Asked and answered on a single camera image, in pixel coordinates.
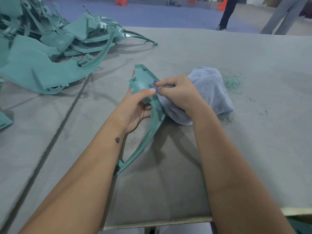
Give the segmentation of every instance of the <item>blue towel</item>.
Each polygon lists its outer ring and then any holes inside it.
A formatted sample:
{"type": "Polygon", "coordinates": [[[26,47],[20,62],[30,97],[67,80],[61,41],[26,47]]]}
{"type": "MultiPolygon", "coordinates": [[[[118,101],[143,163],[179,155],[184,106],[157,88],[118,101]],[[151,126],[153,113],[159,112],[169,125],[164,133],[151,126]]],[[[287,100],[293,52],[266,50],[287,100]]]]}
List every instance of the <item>blue towel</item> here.
{"type": "MultiPolygon", "coordinates": [[[[200,95],[212,107],[216,115],[227,114],[233,111],[233,103],[224,87],[220,72],[208,66],[197,67],[189,74],[188,78],[192,81],[200,95]]],[[[157,94],[158,99],[165,112],[175,122],[181,125],[192,125],[191,118],[184,110],[176,106],[168,98],[157,94]]]]}

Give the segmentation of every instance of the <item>hand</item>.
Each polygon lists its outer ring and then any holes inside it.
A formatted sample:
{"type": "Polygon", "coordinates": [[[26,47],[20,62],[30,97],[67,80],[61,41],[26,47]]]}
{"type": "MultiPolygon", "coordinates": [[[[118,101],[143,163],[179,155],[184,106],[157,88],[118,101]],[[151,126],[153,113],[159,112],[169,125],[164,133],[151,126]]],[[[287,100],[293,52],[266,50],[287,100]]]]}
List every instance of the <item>hand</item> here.
{"type": "Polygon", "coordinates": [[[186,75],[169,77],[154,83],[154,85],[157,87],[166,85],[174,86],[173,88],[160,88],[157,92],[160,95],[169,98],[174,102],[174,104],[185,110],[186,114],[190,117],[194,109],[200,106],[200,103],[205,102],[205,100],[201,97],[193,83],[186,75]]]}
{"type": "Polygon", "coordinates": [[[112,112],[111,116],[117,120],[124,128],[126,133],[133,131],[138,124],[147,117],[151,116],[151,105],[146,105],[141,102],[144,98],[148,98],[156,94],[155,89],[143,89],[136,94],[132,94],[131,90],[124,96],[123,100],[119,103],[116,109],[112,112]]]}

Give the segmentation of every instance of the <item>gray pants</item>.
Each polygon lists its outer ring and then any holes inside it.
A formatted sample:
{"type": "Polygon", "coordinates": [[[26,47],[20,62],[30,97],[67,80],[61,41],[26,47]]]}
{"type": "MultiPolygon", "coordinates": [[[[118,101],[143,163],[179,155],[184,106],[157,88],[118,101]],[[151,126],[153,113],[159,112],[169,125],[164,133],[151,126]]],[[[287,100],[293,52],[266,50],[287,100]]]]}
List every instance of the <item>gray pants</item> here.
{"type": "Polygon", "coordinates": [[[303,7],[308,0],[282,0],[278,5],[269,22],[264,26],[261,34],[272,34],[280,20],[285,16],[283,22],[275,32],[276,35],[285,35],[295,23],[303,7]]]}

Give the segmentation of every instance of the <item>person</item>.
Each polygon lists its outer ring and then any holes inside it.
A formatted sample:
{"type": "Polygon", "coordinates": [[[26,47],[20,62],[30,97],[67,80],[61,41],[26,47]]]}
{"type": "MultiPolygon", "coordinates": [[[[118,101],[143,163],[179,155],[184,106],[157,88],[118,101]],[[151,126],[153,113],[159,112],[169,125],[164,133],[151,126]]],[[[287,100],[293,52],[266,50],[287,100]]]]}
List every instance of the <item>person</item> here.
{"type": "Polygon", "coordinates": [[[222,16],[222,19],[220,21],[219,26],[216,28],[216,30],[224,31],[227,29],[227,23],[229,22],[229,19],[236,7],[238,0],[228,0],[225,10],[222,16]]]}
{"type": "MultiPolygon", "coordinates": [[[[158,93],[193,120],[213,219],[220,233],[295,234],[279,206],[227,136],[212,108],[185,75],[155,83],[158,93]]],[[[53,188],[20,234],[97,233],[124,137],[150,116],[143,89],[123,100],[53,188]]]]}
{"type": "Polygon", "coordinates": [[[286,35],[299,17],[307,1],[308,0],[282,0],[260,33],[272,34],[281,19],[285,17],[275,34],[286,35]]]}

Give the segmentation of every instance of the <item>sneaker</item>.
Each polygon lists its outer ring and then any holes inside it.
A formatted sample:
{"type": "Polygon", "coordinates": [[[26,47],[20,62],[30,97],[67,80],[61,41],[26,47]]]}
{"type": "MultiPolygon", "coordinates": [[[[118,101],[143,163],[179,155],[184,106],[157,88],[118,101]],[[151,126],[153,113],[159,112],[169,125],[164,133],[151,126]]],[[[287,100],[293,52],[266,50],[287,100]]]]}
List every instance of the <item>sneaker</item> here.
{"type": "Polygon", "coordinates": [[[218,31],[225,31],[227,28],[223,28],[222,26],[218,26],[217,28],[216,28],[216,30],[218,30],[218,31]]]}

